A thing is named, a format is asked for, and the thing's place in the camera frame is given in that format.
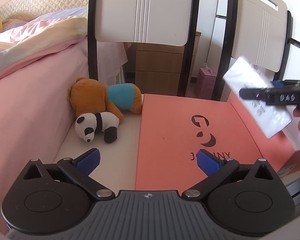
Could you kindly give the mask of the beige quilted headboard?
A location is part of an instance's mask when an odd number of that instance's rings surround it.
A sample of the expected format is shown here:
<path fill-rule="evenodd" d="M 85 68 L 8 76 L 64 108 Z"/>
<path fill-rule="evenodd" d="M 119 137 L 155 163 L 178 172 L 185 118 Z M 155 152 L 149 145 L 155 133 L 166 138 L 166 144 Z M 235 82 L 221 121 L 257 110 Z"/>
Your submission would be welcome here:
<path fill-rule="evenodd" d="M 0 7 L 0 18 L 30 21 L 50 12 L 87 6 L 88 2 L 89 0 L 10 0 Z"/>

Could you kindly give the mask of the right white black chair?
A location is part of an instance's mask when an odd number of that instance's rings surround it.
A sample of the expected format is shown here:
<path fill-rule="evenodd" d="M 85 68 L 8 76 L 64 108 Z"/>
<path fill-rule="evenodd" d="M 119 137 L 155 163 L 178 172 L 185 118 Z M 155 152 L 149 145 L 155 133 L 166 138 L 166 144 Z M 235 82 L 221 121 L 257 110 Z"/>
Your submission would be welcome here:
<path fill-rule="evenodd" d="M 228 0 L 221 57 L 212 99 L 222 98 L 231 59 L 243 56 L 253 65 L 281 80 L 290 46 L 300 49 L 292 37 L 293 18 L 283 0 Z"/>

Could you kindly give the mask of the pink bed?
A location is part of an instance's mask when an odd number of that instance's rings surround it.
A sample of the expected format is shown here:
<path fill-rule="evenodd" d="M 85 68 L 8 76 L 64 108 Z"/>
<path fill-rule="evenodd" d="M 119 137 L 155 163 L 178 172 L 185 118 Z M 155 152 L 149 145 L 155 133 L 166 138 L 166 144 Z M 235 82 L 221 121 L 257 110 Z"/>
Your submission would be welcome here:
<path fill-rule="evenodd" d="M 51 163 L 75 119 L 68 89 L 88 76 L 86 40 L 0 79 L 0 233 L 2 201 L 30 159 Z"/>

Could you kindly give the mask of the left white black chair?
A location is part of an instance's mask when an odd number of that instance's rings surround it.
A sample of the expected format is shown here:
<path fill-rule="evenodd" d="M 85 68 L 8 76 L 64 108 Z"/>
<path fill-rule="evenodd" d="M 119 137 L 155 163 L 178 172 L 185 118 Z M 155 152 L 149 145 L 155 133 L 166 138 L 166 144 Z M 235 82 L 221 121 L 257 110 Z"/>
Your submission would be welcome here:
<path fill-rule="evenodd" d="M 199 0 L 89 0 L 88 69 L 98 80 L 97 42 L 184 47 L 178 96 L 185 96 L 196 37 Z"/>

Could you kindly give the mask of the pink shoe box lid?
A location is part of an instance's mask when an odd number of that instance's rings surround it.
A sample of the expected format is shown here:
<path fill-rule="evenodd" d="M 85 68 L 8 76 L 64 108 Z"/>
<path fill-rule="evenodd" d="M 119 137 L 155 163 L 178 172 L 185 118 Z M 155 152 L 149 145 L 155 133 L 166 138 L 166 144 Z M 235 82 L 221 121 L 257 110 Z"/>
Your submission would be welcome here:
<path fill-rule="evenodd" d="M 262 155 L 231 103 L 146 94 L 135 189 L 184 190 L 206 178 L 196 154 L 253 164 Z"/>

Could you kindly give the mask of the pastel quilt on bed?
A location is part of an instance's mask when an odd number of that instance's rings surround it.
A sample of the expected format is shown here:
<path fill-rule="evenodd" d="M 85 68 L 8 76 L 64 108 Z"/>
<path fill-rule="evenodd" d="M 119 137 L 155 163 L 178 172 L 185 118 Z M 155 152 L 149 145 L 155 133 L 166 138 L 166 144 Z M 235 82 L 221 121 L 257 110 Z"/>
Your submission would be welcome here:
<path fill-rule="evenodd" d="M 42 15 L 1 32 L 0 79 L 83 40 L 87 18 L 88 7 L 76 7 Z"/>

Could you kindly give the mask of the wooden drawer cabinet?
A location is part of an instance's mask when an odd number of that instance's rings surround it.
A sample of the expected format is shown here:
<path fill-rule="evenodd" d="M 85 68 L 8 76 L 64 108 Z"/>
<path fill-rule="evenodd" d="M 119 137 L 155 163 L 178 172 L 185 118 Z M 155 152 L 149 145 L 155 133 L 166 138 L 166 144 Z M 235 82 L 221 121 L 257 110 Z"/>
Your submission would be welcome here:
<path fill-rule="evenodd" d="M 184 47 L 138 43 L 135 84 L 143 94 L 176 96 Z"/>

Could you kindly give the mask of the white black chair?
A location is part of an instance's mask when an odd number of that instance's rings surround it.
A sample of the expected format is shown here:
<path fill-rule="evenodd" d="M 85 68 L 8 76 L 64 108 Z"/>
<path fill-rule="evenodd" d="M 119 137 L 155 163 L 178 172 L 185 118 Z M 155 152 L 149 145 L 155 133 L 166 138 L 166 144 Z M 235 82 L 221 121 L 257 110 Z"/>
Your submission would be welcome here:
<path fill-rule="evenodd" d="M 184 47 L 178 96 L 185 96 L 196 37 L 199 0 L 89 0 L 88 69 L 98 80 L 97 42 Z"/>
<path fill-rule="evenodd" d="M 293 18 L 283 0 L 228 0 L 221 57 L 212 99 L 222 98 L 231 59 L 243 56 L 253 65 L 281 80 L 290 46 L 300 49 L 292 37 Z"/>

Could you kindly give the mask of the panda plush toy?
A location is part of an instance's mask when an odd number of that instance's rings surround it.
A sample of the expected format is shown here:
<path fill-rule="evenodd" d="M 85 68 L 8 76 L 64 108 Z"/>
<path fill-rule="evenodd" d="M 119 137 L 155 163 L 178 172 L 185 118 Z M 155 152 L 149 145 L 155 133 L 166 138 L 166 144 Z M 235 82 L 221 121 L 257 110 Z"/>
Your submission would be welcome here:
<path fill-rule="evenodd" d="M 84 113 L 75 121 L 77 135 L 86 142 L 94 140 L 95 134 L 103 132 L 104 142 L 110 144 L 117 140 L 119 119 L 113 113 Z"/>

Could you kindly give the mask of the white packet with label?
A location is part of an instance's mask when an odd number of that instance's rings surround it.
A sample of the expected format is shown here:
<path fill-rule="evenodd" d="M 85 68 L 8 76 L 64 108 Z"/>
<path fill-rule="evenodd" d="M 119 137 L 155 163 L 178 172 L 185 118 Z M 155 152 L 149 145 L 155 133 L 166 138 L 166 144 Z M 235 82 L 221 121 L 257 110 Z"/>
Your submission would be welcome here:
<path fill-rule="evenodd" d="M 271 82 L 245 57 L 240 56 L 224 74 L 223 80 L 253 117 L 266 138 L 270 139 L 292 121 L 285 106 L 266 103 L 266 91 Z"/>

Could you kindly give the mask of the brown bear plush toy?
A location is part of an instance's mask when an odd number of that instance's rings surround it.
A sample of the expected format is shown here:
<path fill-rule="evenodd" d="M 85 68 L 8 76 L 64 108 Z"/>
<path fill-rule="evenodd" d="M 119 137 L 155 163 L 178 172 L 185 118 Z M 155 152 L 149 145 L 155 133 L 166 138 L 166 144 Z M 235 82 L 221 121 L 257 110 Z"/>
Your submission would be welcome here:
<path fill-rule="evenodd" d="M 101 113 L 108 111 L 124 121 L 122 110 L 134 114 L 142 113 L 142 95 L 133 83 L 123 83 L 107 87 L 100 81 L 80 77 L 68 89 L 67 100 L 76 116 L 83 113 Z"/>

